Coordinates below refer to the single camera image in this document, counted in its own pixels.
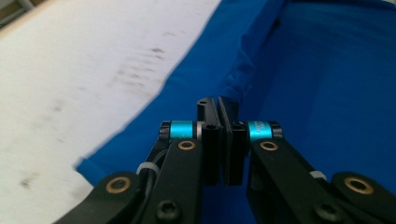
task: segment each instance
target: bolt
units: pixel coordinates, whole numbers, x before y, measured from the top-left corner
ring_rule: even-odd
[[[177,223],[181,218],[181,209],[177,203],[167,200],[157,206],[157,219],[161,223]]]
[[[343,212],[341,209],[334,203],[331,202],[323,202],[318,203],[313,206],[315,213],[322,220],[330,222],[330,223],[340,223],[344,221]]]

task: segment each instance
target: dark spot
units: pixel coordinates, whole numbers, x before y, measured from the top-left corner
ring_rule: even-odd
[[[154,52],[157,52],[157,53],[164,53],[164,51],[159,48],[155,48],[155,49],[151,49],[151,50]]]
[[[140,63],[153,64],[153,62],[150,60],[142,60]]]
[[[23,180],[21,180],[21,186],[26,188],[26,189],[29,189],[30,188],[30,181],[31,181],[30,178],[24,178]]]
[[[53,111],[61,112],[61,111],[62,111],[62,108],[61,108],[59,105],[57,105],[57,106],[55,106],[55,107],[53,108]]]
[[[143,85],[143,83],[140,83],[140,82],[126,82],[126,84],[128,84],[130,86],[141,86],[141,87],[145,86],[145,85]]]
[[[140,78],[140,76],[139,76],[138,74],[135,74],[135,73],[133,73],[133,74],[129,75],[129,77],[136,77],[136,78]]]
[[[165,32],[165,33],[163,33],[163,36],[169,36],[169,35],[175,35],[175,34],[170,33],[170,32]]]

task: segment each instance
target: black screw hole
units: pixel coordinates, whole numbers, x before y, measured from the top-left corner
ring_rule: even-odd
[[[264,143],[264,146],[268,148],[275,148],[274,144],[271,143]]]
[[[181,145],[183,147],[192,147],[192,143],[190,143],[190,142],[183,142]]]
[[[322,204],[321,205],[321,209],[323,209],[323,211],[325,211],[325,212],[327,212],[329,214],[337,213],[337,210],[335,210],[335,208],[332,205],[330,205],[330,204],[326,204],[326,203]]]
[[[168,202],[168,203],[164,203],[163,206],[161,207],[161,210],[163,210],[163,212],[165,213],[173,213],[176,210],[176,207],[173,203]]]
[[[350,184],[355,187],[356,189],[366,190],[367,187],[359,181],[352,180]]]
[[[111,184],[111,188],[113,189],[122,189],[123,187],[125,187],[126,182],[125,180],[117,180],[114,183]]]

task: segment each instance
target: blue cloth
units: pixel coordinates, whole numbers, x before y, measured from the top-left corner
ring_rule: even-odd
[[[396,193],[395,6],[302,1],[279,16],[283,5],[221,2],[161,94],[78,171],[93,185],[135,171],[163,120],[195,120],[196,101],[220,94],[241,103],[241,120],[278,121],[327,176],[358,172]],[[254,223],[245,186],[205,187],[203,223]]]

